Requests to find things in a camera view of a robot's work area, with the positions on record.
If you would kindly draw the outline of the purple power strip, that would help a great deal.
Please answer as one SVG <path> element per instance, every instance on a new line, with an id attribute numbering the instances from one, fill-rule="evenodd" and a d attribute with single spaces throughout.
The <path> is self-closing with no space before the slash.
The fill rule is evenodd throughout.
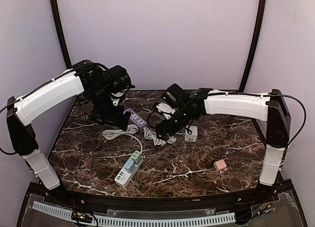
<path id="1" fill-rule="evenodd" d="M 141 116 L 139 116 L 131 108 L 126 109 L 125 112 L 129 112 L 130 113 L 130 118 L 129 118 L 128 123 L 131 124 L 131 125 L 136 125 L 140 132 L 142 132 L 144 130 L 144 128 L 147 127 L 146 120 L 143 119 Z"/>

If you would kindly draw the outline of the green plug adapter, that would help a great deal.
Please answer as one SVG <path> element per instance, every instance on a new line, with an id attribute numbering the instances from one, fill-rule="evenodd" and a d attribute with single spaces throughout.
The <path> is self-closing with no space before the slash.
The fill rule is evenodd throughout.
<path id="1" fill-rule="evenodd" d="M 135 151 L 131 155 L 131 160 L 135 163 L 138 164 L 142 159 L 142 153 L 141 151 Z"/>

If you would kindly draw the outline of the blue plug adapter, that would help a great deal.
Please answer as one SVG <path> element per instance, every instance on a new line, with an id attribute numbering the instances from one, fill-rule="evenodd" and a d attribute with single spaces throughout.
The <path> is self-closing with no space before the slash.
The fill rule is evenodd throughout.
<path id="1" fill-rule="evenodd" d="M 128 160 L 125 164 L 124 164 L 124 169 L 127 173 L 132 174 L 134 169 L 135 169 L 135 164 L 133 160 Z"/>

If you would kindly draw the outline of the pink plug adapter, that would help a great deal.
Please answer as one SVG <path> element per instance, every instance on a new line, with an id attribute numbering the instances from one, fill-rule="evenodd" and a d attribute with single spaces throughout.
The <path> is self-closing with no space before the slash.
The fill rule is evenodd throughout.
<path id="1" fill-rule="evenodd" d="M 214 168 L 216 171 L 221 171 L 227 168 L 227 164 L 223 159 L 221 159 L 219 161 L 214 162 Z"/>

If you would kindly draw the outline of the white power strip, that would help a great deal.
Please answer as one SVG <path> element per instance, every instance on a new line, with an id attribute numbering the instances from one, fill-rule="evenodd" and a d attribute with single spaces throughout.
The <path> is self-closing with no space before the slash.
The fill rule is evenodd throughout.
<path id="1" fill-rule="evenodd" d="M 143 162 L 143 156 L 142 156 L 141 161 L 138 164 L 135 164 L 135 169 L 132 174 L 127 173 L 123 166 L 114 179 L 116 184 L 119 185 L 120 187 L 125 188 L 129 184 L 133 176 L 136 174 L 136 172 L 138 171 L 142 162 Z"/>

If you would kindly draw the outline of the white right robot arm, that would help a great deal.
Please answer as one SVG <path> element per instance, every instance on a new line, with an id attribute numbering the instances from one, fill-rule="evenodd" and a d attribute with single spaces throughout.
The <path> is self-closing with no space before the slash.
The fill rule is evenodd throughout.
<path id="1" fill-rule="evenodd" d="M 162 107 L 160 103 L 155 105 L 155 112 L 165 114 L 166 117 L 154 126 L 154 130 L 159 139 L 167 141 L 206 115 L 228 115 L 265 122 L 266 150 L 259 183 L 272 186 L 285 161 L 287 150 L 296 138 L 295 135 L 290 135 L 291 115 L 285 101 L 287 98 L 299 103 L 303 113 L 306 113 L 306 108 L 299 99 L 284 95 L 278 89 L 267 93 L 242 93 L 199 88 L 189 93 L 173 84 L 162 95 L 166 106 Z"/>

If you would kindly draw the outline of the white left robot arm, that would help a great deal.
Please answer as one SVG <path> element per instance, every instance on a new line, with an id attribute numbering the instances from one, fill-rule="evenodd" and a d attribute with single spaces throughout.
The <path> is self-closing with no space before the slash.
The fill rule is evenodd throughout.
<path id="1" fill-rule="evenodd" d="M 134 87 L 121 65 L 108 68 L 82 60 L 27 94 L 9 98 L 3 110 L 14 150 L 11 154 L 21 156 L 47 190 L 59 189 L 63 183 L 37 142 L 34 122 L 63 102 L 83 95 L 93 104 L 88 114 L 91 121 L 125 131 L 130 113 L 121 102 Z"/>

